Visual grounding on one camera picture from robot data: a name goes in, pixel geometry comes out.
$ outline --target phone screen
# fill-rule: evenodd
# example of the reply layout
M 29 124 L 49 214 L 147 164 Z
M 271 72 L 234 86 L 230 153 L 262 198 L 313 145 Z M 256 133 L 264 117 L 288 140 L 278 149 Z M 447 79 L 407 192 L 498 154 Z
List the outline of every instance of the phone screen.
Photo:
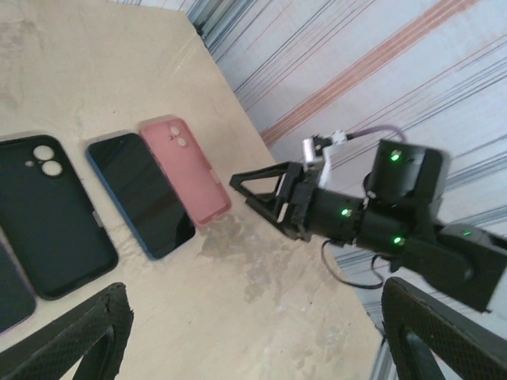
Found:
M 140 136 L 129 133 L 96 142 L 87 152 L 149 256 L 162 258 L 195 234 L 190 217 Z

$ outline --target plywood surface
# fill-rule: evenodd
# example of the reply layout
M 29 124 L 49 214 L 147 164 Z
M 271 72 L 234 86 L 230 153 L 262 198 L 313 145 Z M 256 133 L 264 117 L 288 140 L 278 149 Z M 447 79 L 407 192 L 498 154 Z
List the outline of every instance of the plywood surface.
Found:
M 367 378 L 379 336 L 319 259 L 230 192 L 233 208 L 149 261 L 85 159 L 89 141 L 184 118 L 223 183 L 273 159 L 183 13 L 98 0 L 0 0 L 0 137 L 63 144 L 118 267 L 0 336 L 0 351 L 110 283 L 135 313 L 119 379 Z

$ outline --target black phone case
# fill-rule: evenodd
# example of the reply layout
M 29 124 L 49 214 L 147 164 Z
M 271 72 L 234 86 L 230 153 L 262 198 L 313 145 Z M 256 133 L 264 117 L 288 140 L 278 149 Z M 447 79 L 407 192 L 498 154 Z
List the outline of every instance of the black phone case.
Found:
M 0 244 L 0 333 L 32 315 L 35 305 L 33 293 Z
M 42 171 L 33 150 L 49 146 L 63 168 Z M 56 299 L 112 270 L 116 250 L 55 138 L 0 142 L 0 225 L 36 293 Z

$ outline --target purple cable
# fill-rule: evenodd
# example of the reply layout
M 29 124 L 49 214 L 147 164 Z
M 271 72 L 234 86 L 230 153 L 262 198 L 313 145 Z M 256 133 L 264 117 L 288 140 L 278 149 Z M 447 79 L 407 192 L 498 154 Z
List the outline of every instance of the purple cable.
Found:
M 352 140 L 352 139 L 355 139 L 356 137 L 370 135 L 371 133 L 376 133 L 376 132 L 381 132 L 381 131 L 393 131 L 396 135 L 398 135 L 398 137 L 402 140 L 402 142 L 404 142 L 404 143 L 406 142 L 405 133 L 403 133 L 403 131 L 400 128 L 398 128 L 394 125 L 390 125 L 390 124 L 375 125 L 374 127 L 365 128 L 365 129 L 361 129 L 360 131 L 357 131 L 357 132 L 348 133 L 347 139 Z

